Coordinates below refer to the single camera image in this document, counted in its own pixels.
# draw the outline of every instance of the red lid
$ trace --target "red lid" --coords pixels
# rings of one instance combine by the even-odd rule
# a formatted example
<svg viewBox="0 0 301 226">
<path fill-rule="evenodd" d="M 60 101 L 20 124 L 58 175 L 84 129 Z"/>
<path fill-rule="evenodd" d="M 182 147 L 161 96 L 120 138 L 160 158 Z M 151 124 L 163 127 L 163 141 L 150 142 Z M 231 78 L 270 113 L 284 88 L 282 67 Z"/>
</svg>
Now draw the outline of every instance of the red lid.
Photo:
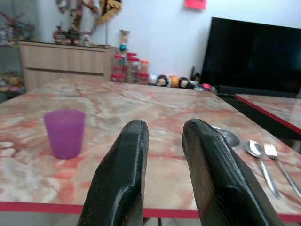
<svg viewBox="0 0 301 226">
<path fill-rule="evenodd" d="M 140 59 L 136 58 L 136 57 L 128 57 L 127 60 L 128 61 L 139 61 Z"/>
<path fill-rule="evenodd" d="M 115 59 L 122 59 L 123 57 L 122 57 L 122 55 L 120 55 L 120 54 L 115 54 Z"/>
<path fill-rule="evenodd" d="M 140 77 L 148 77 L 148 76 L 149 76 L 149 74 L 140 73 L 140 74 L 139 74 L 139 76 L 140 76 Z"/>
<path fill-rule="evenodd" d="M 127 53 L 127 57 L 136 57 L 137 56 L 137 54 L 136 53 Z"/>
<path fill-rule="evenodd" d="M 115 78 L 115 79 L 123 79 L 124 74 L 123 73 L 121 73 L 121 74 L 111 74 L 111 77 Z"/>
</svg>

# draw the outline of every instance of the television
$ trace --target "television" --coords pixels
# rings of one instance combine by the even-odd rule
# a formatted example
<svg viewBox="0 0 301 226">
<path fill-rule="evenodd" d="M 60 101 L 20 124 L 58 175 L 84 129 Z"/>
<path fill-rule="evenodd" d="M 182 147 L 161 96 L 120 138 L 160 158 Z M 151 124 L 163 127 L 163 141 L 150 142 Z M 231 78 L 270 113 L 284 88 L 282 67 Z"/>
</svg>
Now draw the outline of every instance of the television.
<svg viewBox="0 0 301 226">
<path fill-rule="evenodd" d="M 213 17 L 201 82 L 297 94 L 301 29 Z"/>
</svg>

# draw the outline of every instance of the metal plate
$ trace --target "metal plate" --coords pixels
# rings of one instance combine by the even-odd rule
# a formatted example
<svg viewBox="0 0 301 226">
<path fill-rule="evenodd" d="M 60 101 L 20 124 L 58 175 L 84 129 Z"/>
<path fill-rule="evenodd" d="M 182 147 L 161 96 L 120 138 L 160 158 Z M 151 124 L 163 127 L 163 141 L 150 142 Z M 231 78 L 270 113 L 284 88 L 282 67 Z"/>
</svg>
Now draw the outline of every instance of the metal plate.
<svg viewBox="0 0 301 226">
<path fill-rule="evenodd" d="M 244 141 L 242 138 L 240 138 L 240 136 L 232 133 L 227 129 L 223 129 L 217 126 L 212 126 L 212 127 L 226 138 L 228 144 L 230 145 L 230 147 L 232 147 L 233 150 L 237 150 L 243 147 Z"/>
</svg>

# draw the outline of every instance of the marble table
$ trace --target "marble table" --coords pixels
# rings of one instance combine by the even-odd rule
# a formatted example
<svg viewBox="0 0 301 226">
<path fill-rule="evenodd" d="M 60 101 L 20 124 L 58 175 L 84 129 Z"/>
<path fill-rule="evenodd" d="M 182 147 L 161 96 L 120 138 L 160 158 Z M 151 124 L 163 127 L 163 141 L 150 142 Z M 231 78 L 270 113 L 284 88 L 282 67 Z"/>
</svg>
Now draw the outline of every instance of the marble table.
<svg viewBox="0 0 301 226">
<path fill-rule="evenodd" d="M 81 155 L 55 159 L 43 115 L 57 109 L 87 115 Z M 301 186 L 301 157 L 277 138 L 210 92 L 103 82 L 96 77 L 62 79 L 0 104 L 0 210 L 80 213 L 96 167 L 122 127 L 145 120 L 150 148 L 144 195 L 145 217 L 198 218 L 182 128 L 191 118 L 226 128 L 244 141 L 272 143 Z M 301 222 L 301 200 L 277 165 L 265 158 L 281 192 L 269 190 L 255 158 L 238 155 L 252 169 L 285 221 Z"/>
<path fill-rule="evenodd" d="M 301 134 L 301 99 L 236 94 L 245 104 Z"/>
</svg>

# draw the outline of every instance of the plush toy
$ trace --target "plush toy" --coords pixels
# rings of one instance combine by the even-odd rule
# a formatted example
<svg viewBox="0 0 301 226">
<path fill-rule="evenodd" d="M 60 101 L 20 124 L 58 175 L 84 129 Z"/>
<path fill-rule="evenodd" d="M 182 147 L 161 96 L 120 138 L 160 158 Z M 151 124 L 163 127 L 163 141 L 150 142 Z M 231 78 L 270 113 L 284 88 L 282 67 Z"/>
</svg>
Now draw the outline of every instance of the plush toy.
<svg viewBox="0 0 301 226">
<path fill-rule="evenodd" d="M 149 75 L 149 85 L 154 86 L 157 82 L 157 76 L 155 74 Z"/>
<path fill-rule="evenodd" d="M 178 88 L 179 87 L 179 78 L 177 76 L 170 76 L 170 87 Z"/>
<path fill-rule="evenodd" d="M 8 86 L 2 86 L 2 87 L 0 87 L 0 92 L 6 93 L 7 91 L 9 91 L 9 87 Z"/>
<path fill-rule="evenodd" d="M 163 87 L 166 87 L 168 85 L 168 82 L 167 82 L 167 77 L 165 75 L 160 75 L 158 77 L 158 80 L 157 80 L 157 83 L 156 83 L 156 86 L 163 86 Z"/>
<path fill-rule="evenodd" d="M 185 77 L 179 79 L 179 86 L 183 89 L 194 89 L 194 85 L 192 85 Z"/>
<path fill-rule="evenodd" d="M 9 91 L 17 93 L 22 86 L 22 79 L 19 76 L 12 76 L 8 78 L 8 83 L 10 86 Z"/>
</svg>

